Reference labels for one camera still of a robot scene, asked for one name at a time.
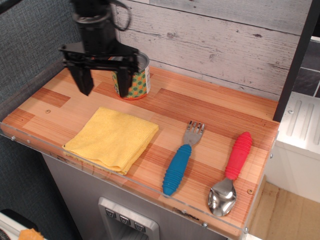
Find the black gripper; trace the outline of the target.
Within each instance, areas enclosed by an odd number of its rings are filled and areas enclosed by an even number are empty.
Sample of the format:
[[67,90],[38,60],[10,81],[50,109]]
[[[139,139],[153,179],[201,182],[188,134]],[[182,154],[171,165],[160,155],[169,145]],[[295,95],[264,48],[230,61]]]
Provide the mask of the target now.
[[91,70],[117,71],[119,95],[124,98],[132,86],[133,74],[138,71],[138,49],[120,43],[111,14],[81,16],[74,14],[81,41],[59,47],[64,64],[79,91],[88,96],[94,87]]

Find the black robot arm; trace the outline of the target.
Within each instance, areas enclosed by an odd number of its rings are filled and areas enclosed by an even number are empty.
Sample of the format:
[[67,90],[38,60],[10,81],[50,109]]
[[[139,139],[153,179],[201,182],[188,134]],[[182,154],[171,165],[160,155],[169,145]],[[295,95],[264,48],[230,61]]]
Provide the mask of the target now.
[[120,43],[116,31],[126,28],[115,24],[111,5],[126,8],[117,0],[73,0],[81,41],[62,45],[63,63],[78,89],[86,96],[94,87],[91,70],[114,71],[120,97],[128,95],[133,75],[139,71],[139,50]]

